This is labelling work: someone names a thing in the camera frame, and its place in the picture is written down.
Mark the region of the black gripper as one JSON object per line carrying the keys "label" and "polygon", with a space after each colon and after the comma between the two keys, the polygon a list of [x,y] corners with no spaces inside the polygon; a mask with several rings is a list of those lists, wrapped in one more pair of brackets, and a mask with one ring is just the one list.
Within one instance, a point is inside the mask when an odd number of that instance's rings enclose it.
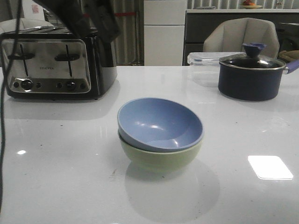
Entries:
{"label": "black gripper", "polygon": [[76,0],[36,0],[38,5],[53,13],[76,38],[85,38],[91,33],[92,21],[99,38],[104,43],[112,43],[120,34],[110,1],[87,0],[82,12]]}

